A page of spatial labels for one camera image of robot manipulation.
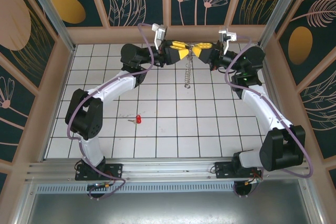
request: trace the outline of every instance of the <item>purple cable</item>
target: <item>purple cable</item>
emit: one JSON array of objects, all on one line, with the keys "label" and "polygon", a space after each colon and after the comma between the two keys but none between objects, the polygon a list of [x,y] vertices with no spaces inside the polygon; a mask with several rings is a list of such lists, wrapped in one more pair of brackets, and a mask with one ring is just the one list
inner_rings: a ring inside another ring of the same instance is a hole
[{"label": "purple cable", "polygon": [[297,173],[294,173],[290,170],[287,170],[287,169],[282,169],[284,172],[286,173],[289,173],[289,174],[292,174],[292,175],[295,175],[299,178],[310,178],[313,174],[313,164],[311,162],[311,159],[308,155],[308,153],[306,152],[306,150],[304,149],[304,147],[302,146],[302,144],[300,143],[300,141],[297,139],[297,137],[294,135],[294,133],[292,132],[292,130],[286,125],[286,123],[283,122],[283,120],[281,119],[281,116],[279,115],[279,113],[277,112],[277,110],[274,108],[273,104],[268,101],[268,99],[266,97],[264,97],[263,95],[261,95],[259,92],[253,90],[253,89],[250,89],[250,88],[247,88],[247,87],[243,87],[243,86],[239,86],[239,85],[235,85],[235,84],[232,84],[230,83],[229,81],[229,72],[232,68],[232,66],[236,63],[236,61],[239,59],[240,56],[242,56],[242,54],[249,48],[249,46],[251,45],[251,38],[249,37],[246,37],[246,36],[237,36],[238,38],[240,39],[247,39],[249,40],[248,44],[236,55],[236,57],[233,59],[233,61],[229,64],[229,66],[227,67],[226,69],[226,72],[225,72],[225,75],[224,75],[224,78],[225,78],[225,81],[227,84],[229,84],[231,87],[233,88],[238,88],[238,89],[245,89],[247,91],[250,91],[254,94],[256,94],[257,96],[259,96],[261,99],[263,99],[267,105],[271,108],[271,110],[273,111],[273,113],[275,114],[275,116],[277,117],[277,119],[279,120],[279,122],[285,127],[285,129],[288,131],[288,133],[291,135],[291,137],[294,139],[294,141],[297,143],[297,145],[299,146],[299,148],[301,149],[301,151],[303,152],[307,162],[308,162],[308,165],[309,165],[309,173],[306,174],[306,175],[301,175],[301,174],[297,174]]},{"label": "purple cable", "polygon": [[69,120],[69,124],[68,124],[68,127],[67,127],[67,136],[70,140],[78,140],[79,141],[79,149],[80,149],[80,152],[82,153],[83,155],[83,158],[85,159],[86,163],[94,170],[96,171],[97,173],[99,173],[100,175],[104,176],[104,177],[107,177],[107,178],[110,178],[110,179],[114,179],[114,180],[120,180],[120,181],[123,181],[122,184],[120,186],[118,186],[115,190],[113,190],[112,192],[108,193],[108,194],[104,194],[103,196],[100,197],[100,199],[104,199],[104,198],[107,198],[109,196],[111,196],[112,194],[114,194],[117,190],[119,190],[125,183],[126,183],[126,180],[123,179],[123,178],[118,178],[118,177],[113,177],[113,176],[110,176],[108,174],[105,174],[101,171],[99,171],[97,168],[95,168],[95,166],[91,163],[91,161],[88,160],[88,158],[85,156],[84,154],[84,150],[83,150],[83,147],[82,147],[82,142],[81,142],[81,139],[79,137],[75,137],[75,136],[71,136],[70,135],[70,129],[71,129],[71,125],[72,125],[72,122],[76,116],[76,114],[78,113],[78,111],[82,108],[83,104],[89,100],[91,97],[93,97],[95,94],[97,94],[98,92],[100,92],[102,89],[104,89],[106,86],[112,84],[113,82],[121,79],[121,78],[124,78],[124,77],[128,77],[128,76],[135,76],[135,75],[139,75],[139,74],[143,74],[143,73],[147,73],[149,70],[152,69],[153,65],[154,65],[154,54],[153,54],[153,51],[152,51],[152,48],[151,46],[149,45],[149,42],[145,36],[145,34],[143,33],[142,29],[141,29],[141,26],[152,26],[150,24],[145,24],[145,23],[139,23],[138,24],[138,29],[140,31],[140,34],[141,36],[143,37],[144,41],[146,42],[146,45],[149,49],[149,52],[150,52],[150,55],[151,55],[151,65],[149,66],[148,69],[145,69],[143,71],[140,71],[140,72],[137,72],[137,73],[127,73],[127,74],[124,74],[122,76],[116,76],[114,79],[108,81],[107,83],[105,83],[104,85],[102,85],[99,89],[97,89],[95,92],[93,92],[92,94],[88,95],[87,97],[85,97],[79,104],[78,106],[76,107],[74,113],[72,114],[70,120]]}]

